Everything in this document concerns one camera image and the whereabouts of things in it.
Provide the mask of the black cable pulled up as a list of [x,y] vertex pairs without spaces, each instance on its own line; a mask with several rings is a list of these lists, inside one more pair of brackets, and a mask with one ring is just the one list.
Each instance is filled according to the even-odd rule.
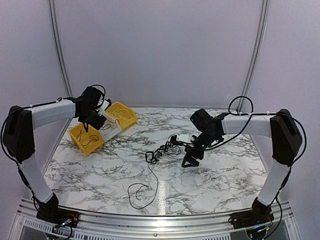
[[116,125],[118,122],[119,121],[117,119],[115,121],[111,121],[111,120],[107,119],[106,122],[104,123],[104,125],[100,128],[100,130],[102,130],[102,131],[108,130],[113,125]]

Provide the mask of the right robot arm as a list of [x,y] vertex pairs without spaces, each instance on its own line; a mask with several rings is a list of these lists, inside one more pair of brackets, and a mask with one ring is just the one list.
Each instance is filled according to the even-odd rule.
[[197,167],[206,151],[224,144],[225,135],[235,138],[241,134],[271,138],[272,165],[262,190],[255,198],[247,219],[258,224],[267,216],[267,210],[286,185],[294,163],[302,157],[307,146],[307,136],[302,124],[292,117],[287,109],[277,112],[232,113],[231,111],[211,116],[201,108],[194,112],[190,121],[200,131],[199,136],[178,136],[179,144],[185,147],[183,168]]

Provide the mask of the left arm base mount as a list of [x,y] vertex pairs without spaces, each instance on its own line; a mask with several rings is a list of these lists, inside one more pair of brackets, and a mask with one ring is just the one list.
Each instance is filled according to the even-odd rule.
[[69,226],[76,228],[80,213],[78,211],[59,207],[59,200],[55,194],[44,203],[33,197],[33,205],[37,210],[36,217],[40,220],[56,224],[60,227]]

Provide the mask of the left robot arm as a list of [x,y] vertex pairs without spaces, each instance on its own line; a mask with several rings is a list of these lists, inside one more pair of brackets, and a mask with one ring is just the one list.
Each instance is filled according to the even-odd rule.
[[45,103],[10,108],[0,130],[0,144],[6,156],[15,162],[21,180],[30,190],[37,211],[58,223],[63,219],[58,197],[48,186],[36,160],[35,130],[62,120],[78,119],[86,128],[99,130],[112,101],[106,90],[94,84],[78,97],[59,97]]

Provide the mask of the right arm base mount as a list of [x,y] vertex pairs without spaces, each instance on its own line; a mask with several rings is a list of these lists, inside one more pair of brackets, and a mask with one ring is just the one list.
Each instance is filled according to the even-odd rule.
[[228,222],[233,226],[234,229],[270,223],[274,220],[274,216],[271,211],[271,204],[264,205],[256,197],[250,210],[232,213],[228,219]]

